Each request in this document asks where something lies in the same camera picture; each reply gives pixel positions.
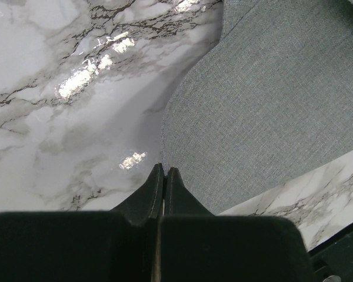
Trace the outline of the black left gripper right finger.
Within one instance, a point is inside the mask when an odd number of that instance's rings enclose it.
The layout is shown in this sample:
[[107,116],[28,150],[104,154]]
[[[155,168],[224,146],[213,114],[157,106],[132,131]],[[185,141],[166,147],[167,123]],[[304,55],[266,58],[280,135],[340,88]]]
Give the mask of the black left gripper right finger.
[[282,217],[214,216],[168,173],[161,281],[311,281],[297,227]]

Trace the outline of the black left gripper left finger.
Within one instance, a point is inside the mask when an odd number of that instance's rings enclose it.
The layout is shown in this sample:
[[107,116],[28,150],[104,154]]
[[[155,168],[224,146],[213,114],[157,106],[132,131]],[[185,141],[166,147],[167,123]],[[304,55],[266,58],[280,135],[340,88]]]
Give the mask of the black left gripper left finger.
[[0,281],[150,281],[164,171],[108,211],[0,213]]

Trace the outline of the grey woven cloth napkin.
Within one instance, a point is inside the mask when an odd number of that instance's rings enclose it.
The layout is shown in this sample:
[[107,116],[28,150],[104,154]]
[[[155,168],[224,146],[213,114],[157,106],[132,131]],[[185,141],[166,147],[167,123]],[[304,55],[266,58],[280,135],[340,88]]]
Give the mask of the grey woven cloth napkin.
[[353,151],[353,1],[224,1],[170,98],[161,159],[221,213]]

